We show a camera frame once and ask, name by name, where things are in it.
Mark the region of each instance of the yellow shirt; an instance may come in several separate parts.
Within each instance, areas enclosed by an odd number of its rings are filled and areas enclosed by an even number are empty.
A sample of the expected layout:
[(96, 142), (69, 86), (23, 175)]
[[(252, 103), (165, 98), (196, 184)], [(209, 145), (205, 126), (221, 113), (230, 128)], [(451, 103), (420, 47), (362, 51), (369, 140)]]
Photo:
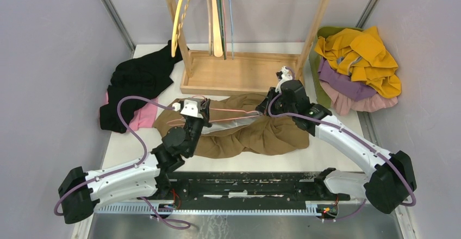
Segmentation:
[(344, 29), (328, 38), (319, 37), (314, 48), (325, 57), (338, 73), (350, 75), (351, 81), (361, 81), (373, 87), (384, 98), (394, 98), (402, 92), (395, 75), (398, 65), (386, 50), (373, 26), (363, 32)]

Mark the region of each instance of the wooden tray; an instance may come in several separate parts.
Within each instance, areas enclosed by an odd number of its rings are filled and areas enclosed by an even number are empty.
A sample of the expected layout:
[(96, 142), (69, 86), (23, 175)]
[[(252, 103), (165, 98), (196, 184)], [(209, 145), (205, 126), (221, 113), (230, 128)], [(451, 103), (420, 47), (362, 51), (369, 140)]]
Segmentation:
[(207, 51), (189, 51), (192, 77), (186, 70), (181, 81), (184, 94), (230, 96), (244, 93), (266, 95), (278, 83), (282, 66), (295, 68), (299, 54), (232, 53), (227, 60), (209, 56)]

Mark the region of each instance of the white wall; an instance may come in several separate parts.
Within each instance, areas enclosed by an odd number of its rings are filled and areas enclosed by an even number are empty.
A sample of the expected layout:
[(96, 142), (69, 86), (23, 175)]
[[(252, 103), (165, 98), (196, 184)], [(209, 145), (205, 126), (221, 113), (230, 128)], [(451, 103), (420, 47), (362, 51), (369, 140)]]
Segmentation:
[(129, 58), (101, 0), (0, 0), (1, 238), (70, 237), (58, 187), (100, 166), (98, 108)]
[[(166, 43), (171, 38), (173, 26), (165, 0), (112, 2), (136, 44)], [(318, 2), (319, 0), (232, 0), (234, 41), (303, 42)], [(331, 0), (323, 24), (355, 26), (367, 2), (368, 0)], [(206, 0), (191, 0), (184, 31), (189, 43), (208, 42)]]
[(380, 0), (367, 27), (399, 63), (399, 103), (372, 113), (382, 144), (412, 157), (418, 238), (459, 238), (460, 0)]

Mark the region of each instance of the wooden post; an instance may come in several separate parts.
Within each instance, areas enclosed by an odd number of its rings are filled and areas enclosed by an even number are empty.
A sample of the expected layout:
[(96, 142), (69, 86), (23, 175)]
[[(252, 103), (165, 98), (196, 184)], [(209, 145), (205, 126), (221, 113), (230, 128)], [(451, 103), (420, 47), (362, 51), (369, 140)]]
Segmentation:
[(317, 7), (317, 13), (312, 20), (312, 24), (309, 28), (309, 33), (307, 34), (306, 41), (304, 42), (303, 50), (298, 57), (298, 61), (296, 63), (296, 79), (302, 79), (302, 71), (304, 68), (304, 64), (306, 63), (307, 56), (309, 55), (310, 49), (312, 48), (312, 44), (314, 43), (315, 35), (319, 30), (320, 23), (322, 22), (323, 15), (325, 14), (325, 10), (327, 9), (328, 2), (330, 0), (320, 0), (319, 6)]
[[(166, 0), (166, 4), (168, 6), (168, 10), (170, 11), (171, 21), (174, 23), (175, 14), (176, 14), (176, 6), (177, 6), (176, 0)], [(189, 55), (189, 51), (187, 49), (186, 38), (184, 37), (184, 33), (182, 32), (182, 29), (179, 33), (180, 33), (180, 36), (178, 39), (178, 46), (179, 46), (179, 49), (181, 50), (181, 55), (183, 57), (186, 73), (188, 77), (192, 77), (192, 60)]]

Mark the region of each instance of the hanger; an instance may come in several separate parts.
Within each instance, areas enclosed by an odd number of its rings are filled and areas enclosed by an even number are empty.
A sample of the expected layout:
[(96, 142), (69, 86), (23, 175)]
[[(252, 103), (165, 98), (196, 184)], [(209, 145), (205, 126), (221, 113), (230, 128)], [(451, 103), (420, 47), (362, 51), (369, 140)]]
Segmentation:
[(183, 0), (178, 1), (176, 6), (175, 21), (173, 22), (173, 34), (171, 36), (171, 57), (175, 57), (176, 48), (178, 47), (178, 39), (180, 36), (181, 29), (183, 28), (184, 19), (186, 18), (186, 12), (189, 7), (190, 0), (187, 0), (186, 5), (184, 6), (184, 12), (181, 16), (181, 22), (179, 22), (179, 13), (181, 12), (181, 6), (183, 5)]
[(212, 27), (213, 27), (213, 18), (211, 16), (212, 10), (211, 10), (211, 0), (207, 0), (207, 10), (208, 10), (208, 54), (211, 56), (213, 55), (213, 32), (212, 32)]
[(234, 21), (232, 19), (232, 2), (229, 0), (229, 14), (230, 14), (230, 40), (232, 43), (232, 59), (234, 59)]
[(223, 52), (217, 0), (211, 0), (211, 6), (213, 13), (213, 51), (216, 57), (221, 57)]

